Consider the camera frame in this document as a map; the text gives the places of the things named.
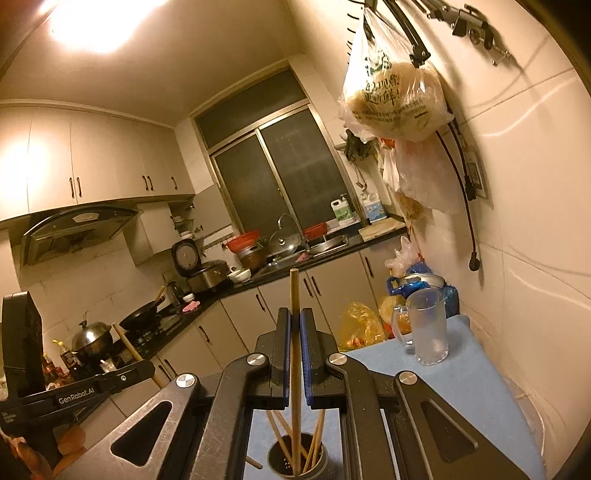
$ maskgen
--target black cable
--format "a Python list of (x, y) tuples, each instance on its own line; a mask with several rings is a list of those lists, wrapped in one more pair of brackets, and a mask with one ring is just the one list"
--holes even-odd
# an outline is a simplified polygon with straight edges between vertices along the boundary
[(452, 164), (453, 171), (456, 172), (457, 181), (460, 184), (460, 190), (462, 191), (462, 196), (464, 198), (464, 206), (466, 207), (466, 216), (468, 217), (468, 226), (470, 227), (470, 236), (472, 237), (472, 254), (470, 256), (470, 270), (473, 272), (480, 269), (480, 260), (478, 260), (478, 254), (476, 253), (476, 238), (474, 237), (474, 229), (472, 228), (472, 217), (470, 216), (470, 207), (468, 206), (468, 198), (466, 196), (466, 190), (464, 189), (464, 184), (462, 183), (462, 177), (460, 177), (460, 172), (457, 170), (456, 164), (453, 161), (452, 155), (449, 153), (447, 149), (447, 145), (443, 141), (441, 135), (438, 131), (435, 131), (439, 141), (443, 145), (445, 153), (447, 154), (447, 158)]
[(456, 135), (456, 128), (459, 131), (460, 128), (457, 126), (456, 119), (454, 118), (451, 122), (447, 124), (449, 130), (451, 130), (453, 139), (456, 141), (457, 150), (460, 152), (460, 158), (462, 159), (462, 169), (464, 170), (464, 183), (466, 184), (466, 196), (468, 200), (476, 200), (476, 189), (474, 188), (474, 184), (470, 179), (470, 175), (468, 175), (468, 169), (466, 168), (466, 159), (464, 158), (464, 151), (462, 146), (460, 145), (460, 140)]

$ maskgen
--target frosted glass mug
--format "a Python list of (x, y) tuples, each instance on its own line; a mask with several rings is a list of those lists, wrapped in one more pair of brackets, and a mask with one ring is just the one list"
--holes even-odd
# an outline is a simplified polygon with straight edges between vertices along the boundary
[[(408, 314), (412, 333), (402, 335), (398, 316)], [(417, 362), (435, 365), (447, 357), (447, 321), (443, 295), (436, 288), (417, 290), (407, 298), (406, 306), (392, 312), (392, 330), (407, 352), (414, 352)]]

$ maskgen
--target table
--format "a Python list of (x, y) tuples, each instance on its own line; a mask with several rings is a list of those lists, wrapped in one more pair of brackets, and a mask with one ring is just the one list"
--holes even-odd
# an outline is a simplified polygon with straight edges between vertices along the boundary
[[(438, 365), (420, 365), (413, 355), (404, 352), (402, 345), (396, 340), (362, 348), (347, 355), (360, 360), (369, 369), (384, 374), (394, 375), (402, 370), (416, 372), (531, 480), (545, 480), (542, 460), (525, 418), (501, 375), (472, 335), (468, 317), (457, 315), (448, 318), (447, 330), (449, 355)], [(302, 405), (302, 432), (313, 432), (319, 412), (310, 410), (305, 400)], [(289, 408), (283, 414), (291, 423)], [(267, 452), (274, 442), (275, 437), (267, 415), (264, 411), (255, 411), (248, 455), (263, 464), (263, 470), (246, 465), (245, 479), (279, 478), (267, 465)], [(329, 451), (332, 478), (342, 479), (338, 410), (326, 411), (323, 443)]]

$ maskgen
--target cutting board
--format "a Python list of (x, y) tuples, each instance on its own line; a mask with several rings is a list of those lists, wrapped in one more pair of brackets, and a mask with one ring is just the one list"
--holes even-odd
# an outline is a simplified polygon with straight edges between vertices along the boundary
[(385, 235), (388, 232), (392, 232), (398, 228), (403, 228), (406, 225), (394, 218), (385, 218), (384, 220), (380, 220), (379, 222), (375, 222), (370, 226), (366, 226), (359, 229), (359, 234), (361, 238), (363, 238), (364, 242), (369, 242), (370, 240), (376, 238), (377, 236)]

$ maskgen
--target black wok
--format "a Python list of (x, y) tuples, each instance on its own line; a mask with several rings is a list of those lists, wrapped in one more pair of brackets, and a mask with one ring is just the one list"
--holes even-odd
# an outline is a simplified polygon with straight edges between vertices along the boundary
[(156, 311), (166, 297), (160, 297), (158, 301), (151, 301), (135, 312), (127, 315), (119, 325), (125, 330), (132, 332), (134, 330), (146, 330), (156, 323)]

